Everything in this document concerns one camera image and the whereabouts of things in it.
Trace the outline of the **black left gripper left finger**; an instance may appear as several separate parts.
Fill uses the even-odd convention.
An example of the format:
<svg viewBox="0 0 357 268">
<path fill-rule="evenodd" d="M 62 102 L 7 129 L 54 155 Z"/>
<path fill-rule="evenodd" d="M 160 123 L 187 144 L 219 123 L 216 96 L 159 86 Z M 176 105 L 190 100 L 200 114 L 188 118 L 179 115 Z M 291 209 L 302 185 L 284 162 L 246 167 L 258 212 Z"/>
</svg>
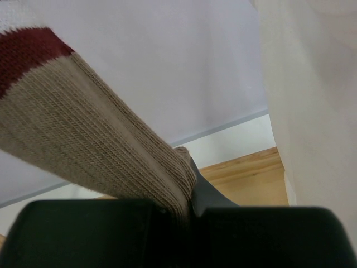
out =
<svg viewBox="0 0 357 268">
<path fill-rule="evenodd" d="M 1 249 L 2 267 L 186 267 L 185 236 L 145 199 L 27 204 Z"/>
</svg>

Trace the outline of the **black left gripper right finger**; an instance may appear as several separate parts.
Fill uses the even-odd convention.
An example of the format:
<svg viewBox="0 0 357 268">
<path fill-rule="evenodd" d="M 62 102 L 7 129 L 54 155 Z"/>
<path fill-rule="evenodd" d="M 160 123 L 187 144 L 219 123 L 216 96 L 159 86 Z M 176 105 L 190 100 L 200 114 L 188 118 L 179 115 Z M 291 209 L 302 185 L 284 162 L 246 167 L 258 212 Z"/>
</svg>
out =
<svg viewBox="0 0 357 268">
<path fill-rule="evenodd" d="M 199 172 L 192 192 L 190 267 L 355 267 L 356 254 L 332 211 L 237 205 Z"/>
</svg>

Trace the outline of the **brown striped beige sock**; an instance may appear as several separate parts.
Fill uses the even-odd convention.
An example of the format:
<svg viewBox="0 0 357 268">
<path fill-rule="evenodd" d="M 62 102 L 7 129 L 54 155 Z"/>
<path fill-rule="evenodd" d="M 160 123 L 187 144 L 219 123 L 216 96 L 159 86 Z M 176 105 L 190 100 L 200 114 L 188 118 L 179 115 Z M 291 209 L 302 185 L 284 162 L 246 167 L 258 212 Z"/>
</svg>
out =
<svg viewBox="0 0 357 268">
<path fill-rule="evenodd" d="M 185 224 L 190 155 L 154 133 L 47 27 L 1 34 L 1 149 L 71 183 L 148 198 Z"/>
</svg>

